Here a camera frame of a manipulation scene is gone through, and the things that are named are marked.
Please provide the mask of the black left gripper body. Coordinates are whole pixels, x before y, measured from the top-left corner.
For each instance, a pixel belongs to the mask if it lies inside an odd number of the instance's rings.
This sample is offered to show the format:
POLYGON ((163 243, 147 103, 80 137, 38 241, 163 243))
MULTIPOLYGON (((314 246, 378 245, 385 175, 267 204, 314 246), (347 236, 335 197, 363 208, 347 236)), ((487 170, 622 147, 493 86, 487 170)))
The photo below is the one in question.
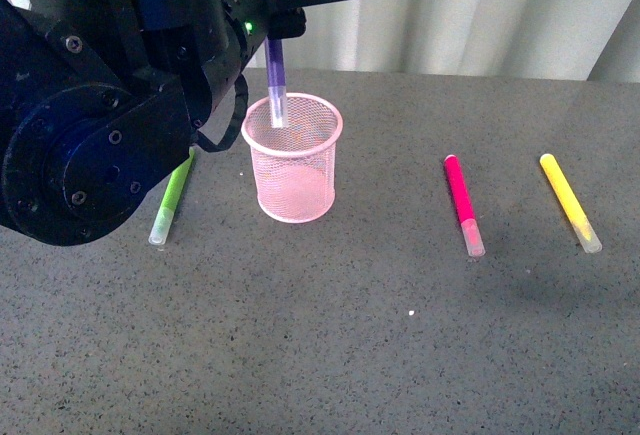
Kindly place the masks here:
POLYGON ((210 85, 212 110, 216 110, 236 79, 265 39, 288 39, 306 31, 303 9, 277 12, 268 0, 222 0, 226 34, 226 51, 203 66, 210 85))

